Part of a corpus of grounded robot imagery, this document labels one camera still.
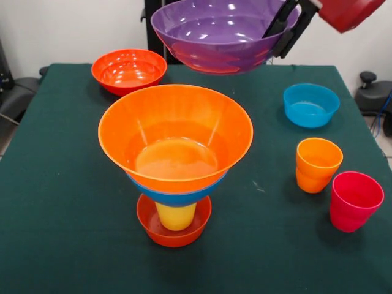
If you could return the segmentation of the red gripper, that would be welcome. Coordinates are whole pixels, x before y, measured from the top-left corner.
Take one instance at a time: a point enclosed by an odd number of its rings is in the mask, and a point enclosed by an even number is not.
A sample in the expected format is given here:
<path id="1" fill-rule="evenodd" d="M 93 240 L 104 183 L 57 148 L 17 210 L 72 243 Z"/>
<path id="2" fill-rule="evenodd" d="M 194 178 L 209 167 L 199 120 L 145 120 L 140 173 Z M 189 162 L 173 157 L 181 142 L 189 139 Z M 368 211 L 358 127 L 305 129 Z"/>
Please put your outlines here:
<path id="1" fill-rule="evenodd" d="M 275 44 L 273 53 L 276 58 L 285 58 L 294 44 L 309 26 L 315 14 L 340 33 L 356 28 L 371 16 L 385 0 L 286 0 L 265 31 L 263 38 L 280 34 L 286 29 L 287 18 L 297 6 L 301 13 L 295 25 L 286 30 Z"/>

